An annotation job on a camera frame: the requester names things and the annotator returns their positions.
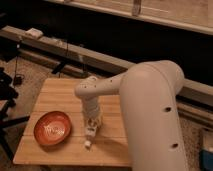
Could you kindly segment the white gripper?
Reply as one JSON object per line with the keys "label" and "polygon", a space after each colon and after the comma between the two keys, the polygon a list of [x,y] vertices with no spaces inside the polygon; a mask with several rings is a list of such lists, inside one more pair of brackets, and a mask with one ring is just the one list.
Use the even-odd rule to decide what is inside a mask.
{"label": "white gripper", "polygon": [[91,126],[92,120],[96,120],[98,127],[101,126],[100,106],[97,99],[83,100],[82,112],[84,120],[87,121],[87,126]]}

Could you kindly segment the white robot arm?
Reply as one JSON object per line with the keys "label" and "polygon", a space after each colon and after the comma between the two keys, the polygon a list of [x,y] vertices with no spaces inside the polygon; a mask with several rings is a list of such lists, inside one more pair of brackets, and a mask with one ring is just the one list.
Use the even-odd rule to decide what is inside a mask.
{"label": "white robot arm", "polygon": [[189,171],[176,95],[184,73],[172,61],[143,62],[107,79],[90,76],[75,88],[85,133],[100,124],[98,98],[117,94],[133,171]]}

